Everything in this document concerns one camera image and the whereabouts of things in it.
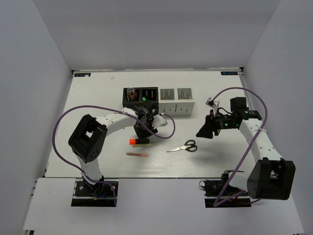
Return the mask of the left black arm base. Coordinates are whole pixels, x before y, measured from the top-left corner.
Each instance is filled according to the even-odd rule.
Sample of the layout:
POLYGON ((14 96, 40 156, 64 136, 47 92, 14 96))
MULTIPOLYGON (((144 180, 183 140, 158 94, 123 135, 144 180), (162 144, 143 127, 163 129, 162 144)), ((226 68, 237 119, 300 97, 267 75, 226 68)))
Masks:
POLYGON ((116 207, 118 180, 91 185, 83 179, 76 180, 71 200, 72 207, 116 207))

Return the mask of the orange cap black highlighter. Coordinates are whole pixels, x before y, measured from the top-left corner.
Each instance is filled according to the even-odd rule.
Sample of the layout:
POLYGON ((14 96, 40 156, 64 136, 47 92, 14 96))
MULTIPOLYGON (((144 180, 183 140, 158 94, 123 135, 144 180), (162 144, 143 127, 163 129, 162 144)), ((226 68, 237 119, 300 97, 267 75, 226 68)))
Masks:
POLYGON ((129 139, 129 145, 139 145, 139 144, 149 144, 150 140, 140 140, 140 139, 129 139))

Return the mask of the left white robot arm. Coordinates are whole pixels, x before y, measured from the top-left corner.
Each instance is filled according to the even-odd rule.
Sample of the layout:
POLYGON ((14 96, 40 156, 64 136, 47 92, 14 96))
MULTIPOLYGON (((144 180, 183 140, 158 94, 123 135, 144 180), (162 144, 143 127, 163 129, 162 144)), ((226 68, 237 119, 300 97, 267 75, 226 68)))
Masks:
POLYGON ((125 107, 120 112, 114 111, 106 116, 82 117, 68 144, 79 160, 84 171, 83 181, 92 195, 99 195, 103 191, 104 177, 100 172, 97 158, 102 151, 105 138, 126 127, 133 127, 139 143, 144 143, 153 133, 157 133, 153 124, 156 115, 156 104, 145 101, 141 105, 125 107))

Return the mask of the yellow translucent pen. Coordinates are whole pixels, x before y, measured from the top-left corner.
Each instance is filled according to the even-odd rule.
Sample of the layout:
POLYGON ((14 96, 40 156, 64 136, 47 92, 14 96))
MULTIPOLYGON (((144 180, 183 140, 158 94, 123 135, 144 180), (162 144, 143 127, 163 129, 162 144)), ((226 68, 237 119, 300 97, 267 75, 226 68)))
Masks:
POLYGON ((151 143, 146 143, 146 144, 134 144, 134 145, 131 145, 131 147, 135 148, 135 147, 151 147, 152 144, 151 143))

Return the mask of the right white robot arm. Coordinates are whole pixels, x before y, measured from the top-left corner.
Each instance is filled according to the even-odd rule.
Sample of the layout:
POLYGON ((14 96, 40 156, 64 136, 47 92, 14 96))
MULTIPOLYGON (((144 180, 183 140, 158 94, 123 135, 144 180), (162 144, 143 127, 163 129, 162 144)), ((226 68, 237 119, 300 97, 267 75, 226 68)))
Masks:
POLYGON ((247 107, 245 97, 232 98, 230 113, 225 115, 220 112, 218 101, 208 99, 206 104, 212 109, 196 136, 212 139, 221 130, 238 129, 246 139, 255 161, 254 168, 247 173, 225 170, 218 185, 209 184, 210 190, 222 191, 226 195, 245 191, 252 199, 289 199, 295 164, 285 160, 273 146, 263 128, 259 112, 247 107))

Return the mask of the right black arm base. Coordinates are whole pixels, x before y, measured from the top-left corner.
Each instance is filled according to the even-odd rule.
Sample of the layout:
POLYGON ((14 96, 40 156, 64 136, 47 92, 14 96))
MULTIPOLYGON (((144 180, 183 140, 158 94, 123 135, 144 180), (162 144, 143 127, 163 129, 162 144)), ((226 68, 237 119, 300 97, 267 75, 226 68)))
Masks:
MULTIPOLYGON (((228 180, 232 170, 226 170, 219 179, 203 179, 199 182, 199 187, 204 191, 204 202, 206 208, 214 208, 214 202, 217 199, 220 191, 228 180)), ((241 190, 232 186, 227 186, 220 200, 226 199, 241 190)), ((251 207, 251 200, 248 197, 248 193, 243 193, 236 197, 233 197, 217 208, 248 208, 251 207)))

